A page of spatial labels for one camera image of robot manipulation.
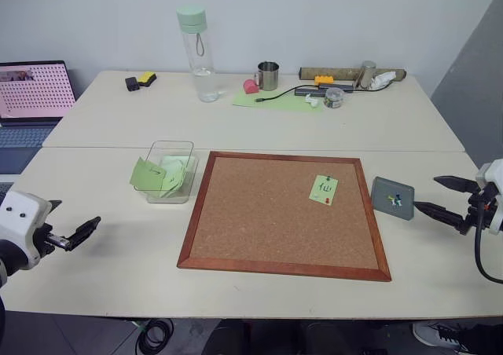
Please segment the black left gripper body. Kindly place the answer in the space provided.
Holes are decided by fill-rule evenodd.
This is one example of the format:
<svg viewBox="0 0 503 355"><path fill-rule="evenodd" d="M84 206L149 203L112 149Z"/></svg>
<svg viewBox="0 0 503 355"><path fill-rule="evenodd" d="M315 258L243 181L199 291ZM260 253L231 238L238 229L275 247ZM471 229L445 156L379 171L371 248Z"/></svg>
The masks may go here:
<svg viewBox="0 0 503 355"><path fill-rule="evenodd" d="M65 249L68 245L68 240L62 236L52 234L52 229L51 225L43 224L33 234L33 243L40 254L40 258L51 254L56 247Z"/></svg>

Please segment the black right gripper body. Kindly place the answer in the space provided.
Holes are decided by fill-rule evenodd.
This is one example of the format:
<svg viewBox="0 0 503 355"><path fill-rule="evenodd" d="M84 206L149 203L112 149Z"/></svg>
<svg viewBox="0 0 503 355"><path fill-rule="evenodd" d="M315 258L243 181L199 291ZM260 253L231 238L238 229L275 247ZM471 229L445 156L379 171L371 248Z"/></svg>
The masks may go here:
<svg viewBox="0 0 503 355"><path fill-rule="evenodd" d="M492 217L492 195L477 188L468 199L468 213L465 217L468 227L476 227L480 218L483 219L483 229L488 229Z"/></svg>

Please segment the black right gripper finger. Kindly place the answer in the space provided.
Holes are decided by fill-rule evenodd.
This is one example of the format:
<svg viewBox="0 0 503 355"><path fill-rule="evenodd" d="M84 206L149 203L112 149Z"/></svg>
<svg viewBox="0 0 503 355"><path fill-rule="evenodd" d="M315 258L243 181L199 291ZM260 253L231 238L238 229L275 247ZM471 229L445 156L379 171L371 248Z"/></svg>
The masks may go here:
<svg viewBox="0 0 503 355"><path fill-rule="evenodd" d="M442 186L458 191L458 192L468 192L474 194L478 192L478 183L473 180L468 180L462 177L456 177L452 175L444 175L434 177L433 180Z"/></svg>
<svg viewBox="0 0 503 355"><path fill-rule="evenodd" d="M469 226L466 226L465 220L460 214L448 211L445 207L429 202L414 201L413 205L428 217L452 226L461 235L465 236L468 233Z"/></svg>

